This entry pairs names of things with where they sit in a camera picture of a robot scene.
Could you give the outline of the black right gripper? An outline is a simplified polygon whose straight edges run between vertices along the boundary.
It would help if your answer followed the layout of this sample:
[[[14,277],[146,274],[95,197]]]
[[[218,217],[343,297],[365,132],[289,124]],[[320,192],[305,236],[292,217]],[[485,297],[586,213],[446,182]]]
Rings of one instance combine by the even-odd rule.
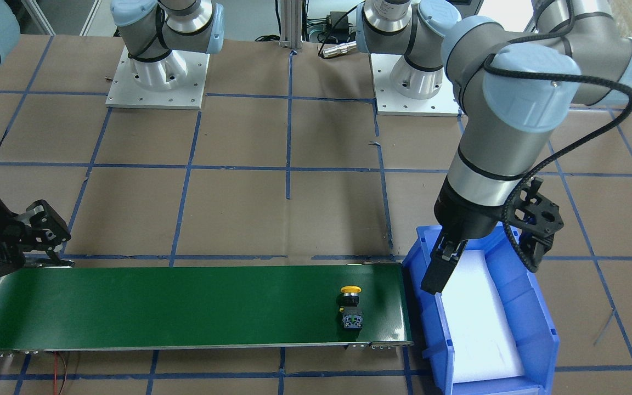
[[[20,268],[72,267],[58,254],[71,237],[65,220],[46,200],[14,213],[0,199],[0,277]]]

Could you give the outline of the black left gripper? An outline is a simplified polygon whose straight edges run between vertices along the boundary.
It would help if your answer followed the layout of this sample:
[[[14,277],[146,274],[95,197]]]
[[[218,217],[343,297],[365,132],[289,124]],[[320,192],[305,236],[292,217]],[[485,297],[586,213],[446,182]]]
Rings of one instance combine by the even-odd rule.
[[[502,206],[484,206],[467,200],[446,178],[434,203],[434,216],[442,230],[430,253],[430,262],[420,282],[421,290],[442,293],[457,267],[468,240],[481,239],[501,220]]]

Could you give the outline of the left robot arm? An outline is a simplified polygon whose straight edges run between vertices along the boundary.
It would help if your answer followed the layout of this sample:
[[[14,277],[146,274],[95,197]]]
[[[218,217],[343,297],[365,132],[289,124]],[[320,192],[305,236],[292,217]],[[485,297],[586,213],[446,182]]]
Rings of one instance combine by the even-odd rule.
[[[441,225],[421,281],[442,292],[467,241],[498,222],[530,272],[563,227],[537,173],[615,128],[632,112],[632,38],[605,1],[534,1],[536,32],[462,18],[447,1],[365,1],[356,7],[363,53],[402,55],[444,72],[467,125],[434,205]]]

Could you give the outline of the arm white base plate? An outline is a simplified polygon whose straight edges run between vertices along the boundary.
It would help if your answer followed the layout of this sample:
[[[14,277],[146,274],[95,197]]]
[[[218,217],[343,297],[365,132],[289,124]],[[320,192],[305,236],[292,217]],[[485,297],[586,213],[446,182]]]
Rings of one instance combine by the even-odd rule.
[[[460,108],[444,68],[421,71],[404,56],[372,53],[372,82],[380,115],[455,117]]]
[[[201,110],[210,55],[174,50],[144,63],[123,49],[105,104],[124,109]]]

